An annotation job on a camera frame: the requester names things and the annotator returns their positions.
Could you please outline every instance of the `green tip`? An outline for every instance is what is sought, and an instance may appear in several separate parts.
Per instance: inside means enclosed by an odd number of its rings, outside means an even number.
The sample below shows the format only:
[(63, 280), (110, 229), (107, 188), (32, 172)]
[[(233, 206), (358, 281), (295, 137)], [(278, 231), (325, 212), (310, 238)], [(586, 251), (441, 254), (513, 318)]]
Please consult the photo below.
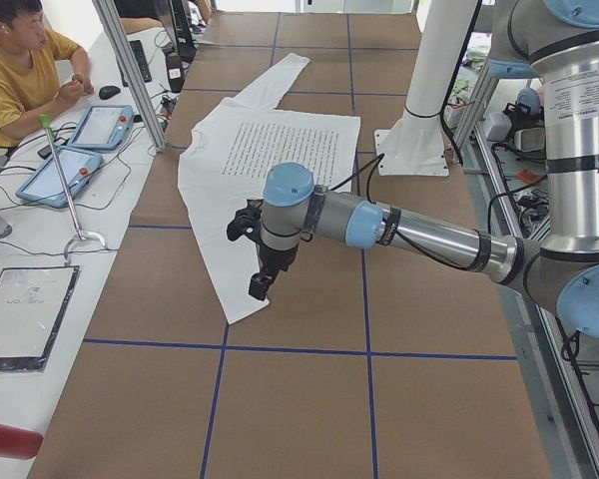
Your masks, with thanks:
[(40, 123), (42, 123), (42, 128), (51, 128), (51, 122), (49, 121), (49, 116), (46, 113), (43, 113), (38, 118), (40, 119)]

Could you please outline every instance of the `warning label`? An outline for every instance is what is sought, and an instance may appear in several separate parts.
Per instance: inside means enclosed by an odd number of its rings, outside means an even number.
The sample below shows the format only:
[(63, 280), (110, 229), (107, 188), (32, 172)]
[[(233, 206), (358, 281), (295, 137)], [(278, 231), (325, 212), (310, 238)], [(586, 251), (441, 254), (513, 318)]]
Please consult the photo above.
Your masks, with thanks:
[(544, 94), (546, 126), (599, 117), (599, 70), (548, 82)]

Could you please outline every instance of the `computer mouse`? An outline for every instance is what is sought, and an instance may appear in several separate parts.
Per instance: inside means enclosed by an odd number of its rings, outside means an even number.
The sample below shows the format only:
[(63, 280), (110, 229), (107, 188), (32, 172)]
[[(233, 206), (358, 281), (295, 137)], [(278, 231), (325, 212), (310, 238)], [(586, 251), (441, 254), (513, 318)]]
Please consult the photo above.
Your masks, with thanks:
[(98, 96), (100, 100), (109, 100), (111, 97), (115, 97), (120, 93), (120, 88), (115, 85), (106, 85), (100, 89)]

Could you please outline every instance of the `black hair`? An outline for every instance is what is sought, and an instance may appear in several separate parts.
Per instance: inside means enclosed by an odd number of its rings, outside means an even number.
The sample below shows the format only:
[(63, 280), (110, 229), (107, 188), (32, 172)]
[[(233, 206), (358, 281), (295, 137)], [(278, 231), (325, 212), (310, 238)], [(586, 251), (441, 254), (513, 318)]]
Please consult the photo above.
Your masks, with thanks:
[(38, 13), (42, 11), (40, 0), (0, 0), (0, 22), (11, 27), (18, 12)]

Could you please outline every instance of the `brown tile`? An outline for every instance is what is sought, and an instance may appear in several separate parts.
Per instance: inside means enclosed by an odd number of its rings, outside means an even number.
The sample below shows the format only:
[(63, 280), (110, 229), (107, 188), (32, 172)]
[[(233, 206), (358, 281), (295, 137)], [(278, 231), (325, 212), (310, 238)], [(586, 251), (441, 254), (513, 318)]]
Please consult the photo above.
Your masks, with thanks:
[(229, 344), (365, 351), (358, 250), (324, 238), (302, 243), (269, 299), (231, 327)]
[(222, 344), (226, 319), (190, 230), (127, 230), (86, 337)]
[(336, 13), (283, 14), (277, 46), (348, 48), (346, 16)]
[(417, 52), (353, 50), (352, 72), (356, 93), (408, 93)]
[(352, 48), (419, 48), (415, 15), (349, 15)]
[(346, 92), (350, 93), (350, 61), (347, 50), (323, 48), (278, 48), (278, 62), (289, 53), (296, 53), (310, 59), (291, 86), (292, 92)]
[(219, 358), (83, 344), (29, 479), (197, 475)]
[(167, 147), (154, 157), (142, 193), (131, 213), (130, 225), (190, 225), (187, 208), (178, 191), (180, 153)]
[(375, 358), (372, 373), (382, 478), (551, 477), (516, 362)]
[(222, 98), (234, 97), (237, 93), (183, 90), (167, 129), (169, 143), (174, 147), (187, 148), (191, 144), (191, 129), (206, 118)]
[(221, 45), (272, 47), (278, 27), (278, 13), (214, 13), (204, 40)]
[(365, 357), (228, 351), (207, 479), (372, 477)]
[(355, 95), (355, 112), (361, 116), (359, 151), (375, 151), (375, 130), (390, 130), (403, 115), (405, 101), (405, 95)]
[(273, 48), (203, 45), (187, 74), (184, 88), (242, 90), (271, 66), (272, 56)]
[[(365, 164), (371, 155), (360, 155)], [(374, 201), (476, 228), (461, 168), (450, 177), (383, 177)], [(361, 180), (365, 195), (366, 176)], [(372, 348), (377, 351), (514, 354), (497, 286), (487, 276), (452, 269), (414, 252), (375, 246), (366, 254)]]
[(320, 113), (323, 115), (352, 116), (353, 114), (350, 95), (287, 93), (278, 108), (280, 110)]

